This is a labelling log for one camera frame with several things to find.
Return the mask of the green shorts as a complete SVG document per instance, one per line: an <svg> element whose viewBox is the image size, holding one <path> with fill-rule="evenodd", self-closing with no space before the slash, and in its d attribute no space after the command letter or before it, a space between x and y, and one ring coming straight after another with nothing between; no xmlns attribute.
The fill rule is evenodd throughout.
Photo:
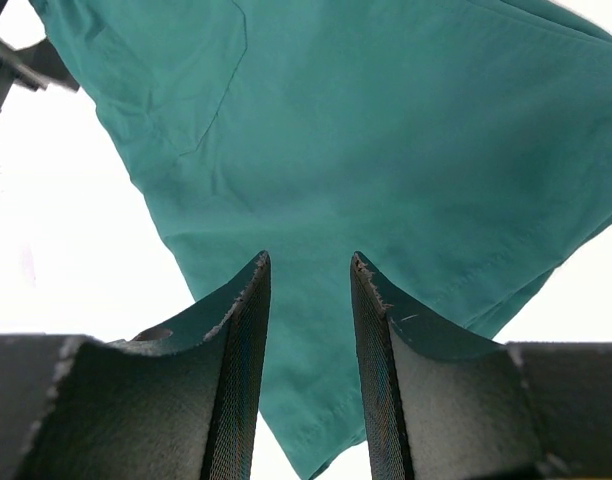
<svg viewBox="0 0 612 480"><path fill-rule="evenodd" d="M312 479L365 437L364 252L495 336L612 224L612 36L548 1L37 1L195 298L261 250L260 410Z"/></svg>

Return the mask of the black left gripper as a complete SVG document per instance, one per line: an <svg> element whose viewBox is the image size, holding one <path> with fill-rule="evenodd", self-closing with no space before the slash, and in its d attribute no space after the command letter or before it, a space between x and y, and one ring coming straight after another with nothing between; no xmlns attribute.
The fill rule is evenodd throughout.
<svg viewBox="0 0 612 480"><path fill-rule="evenodd" d="M73 92L80 89L48 38L22 49L0 38L0 113L14 84L32 92L46 90L50 84Z"/></svg>

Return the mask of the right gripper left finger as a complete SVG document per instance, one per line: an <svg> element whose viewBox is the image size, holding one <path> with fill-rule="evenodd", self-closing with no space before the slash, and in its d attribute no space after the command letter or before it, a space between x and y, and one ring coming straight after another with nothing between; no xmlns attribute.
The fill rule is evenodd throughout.
<svg viewBox="0 0 612 480"><path fill-rule="evenodd" d="M130 341L0 334L0 479L246 479L271 300L260 252Z"/></svg>

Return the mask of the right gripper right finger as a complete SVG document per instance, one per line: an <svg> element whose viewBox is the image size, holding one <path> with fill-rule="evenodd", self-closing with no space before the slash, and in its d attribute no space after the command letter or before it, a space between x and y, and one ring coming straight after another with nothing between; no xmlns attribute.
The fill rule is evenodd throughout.
<svg viewBox="0 0 612 480"><path fill-rule="evenodd" d="M350 265L376 479L612 479L612 343L499 344Z"/></svg>

